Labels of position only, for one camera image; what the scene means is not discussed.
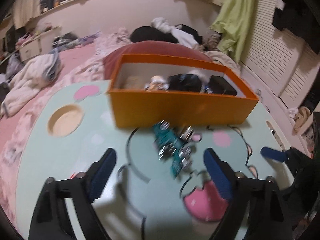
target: closet door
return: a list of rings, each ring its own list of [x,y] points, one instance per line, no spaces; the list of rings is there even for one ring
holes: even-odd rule
[[[280,96],[292,76],[304,41],[272,25],[276,0],[256,0],[241,61]]]
[[[320,56],[306,44],[297,68],[280,96],[288,108],[300,106],[311,89],[319,67]]]

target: drawer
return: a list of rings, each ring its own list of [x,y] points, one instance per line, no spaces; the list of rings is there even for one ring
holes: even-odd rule
[[[49,30],[40,36],[41,54],[48,54],[52,50],[52,42],[55,37],[61,35],[61,28]]]
[[[20,50],[21,61],[26,61],[27,59],[33,58],[40,54],[39,41],[35,40],[29,44],[23,46]]]

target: white cloth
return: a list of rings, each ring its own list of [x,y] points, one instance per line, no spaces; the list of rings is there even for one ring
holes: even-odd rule
[[[160,30],[163,33],[171,33],[175,37],[179,44],[186,46],[190,49],[197,49],[198,42],[194,39],[193,35],[177,29],[174,26],[170,26],[165,18],[154,18],[151,22],[151,26]]]
[[[221,51],[207,51],[206,54],[212,61],[229,67],[237,76],[240,76],[240,66],[231,57]]]
[[[15,115],[42,88],[52,82],[52,80],[48,79],[47,73],[52,70],[52,65],[55,61],[54,54],[45,54],[39,55],[27,62],[24,68],[9,83],[11,90],[1,104],[0,118],[4,114],[8,117]],[[60,72],[61,68],[62,66],[59,61],[55,69],[55,75]]]
[[[293,107],[293,108],[288,109],[288,114],[291,119],[294,119],[294,117],[297,113],[299,113],[299,110],[297,107]]]

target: orange box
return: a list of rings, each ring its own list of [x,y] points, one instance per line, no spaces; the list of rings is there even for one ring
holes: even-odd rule
[[[156,75],[167,78],[195,69],[208,79],[211,75],[223,76],[237,90],[237,95],[122,88],[129,76],[139,76],[149,83]],[[162,120],[173,126],[241,124],[259,101],[226,66],[183,57],[126,54],[119,60],[111,79],[108,93],[120,128],[151,127]]]

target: metal component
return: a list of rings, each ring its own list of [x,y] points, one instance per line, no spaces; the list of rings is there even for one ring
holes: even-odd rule
[[[52,183],[52,182],[54,182],[55,181],[55,178],[53,178],[53,177],[49,177],[49,178],[47,178],[47,180],[45,181],[47,184],[50,184],[50,183]]]
[[[275,182],[275,178],[272,177],[272,176],[268,176],[268,177],[266,178],[266,181]]]
[[[170,158],[173,155],[175,150],[176,149],[172,143],[169,143],[169,144],[163,146],[159,151],[159,159],[161,159],[162,157]]]
[[[195,130],[193,130],[193,128],[191,126],[185,126],[180,134],[179,134],[179,138],[181,140],[184,140],[186,142],[190,141],[191,140],[191,137],[193,135],[193,133],[195,132]]]
[[[81,179],[85,176],[85,172],[81,171],[76,175],[76,178]]]
[[[237,171],[235,176],[239,179],[244,179],[246,177],[246,175],[244,175],[241,171]]]
[[[183,170],[187,170],[190,168],[191,164],[192,164],[192,161],[191,160],[187,160],[186,158],[183,158],[182,161],[182,169]]]
[[[191,155],[191,147],[187,146],[187,147],[182,147],[180,149],[180,152],[179,152],[179,157],[180,158],[190,158],[190,155]]]
[[[166,122],[165,120],[162,121],[161,125],[160,125],[160,129],[162,131],[165,131],[167,130],[168,128],[170,127],[170,123],[169,122]]]

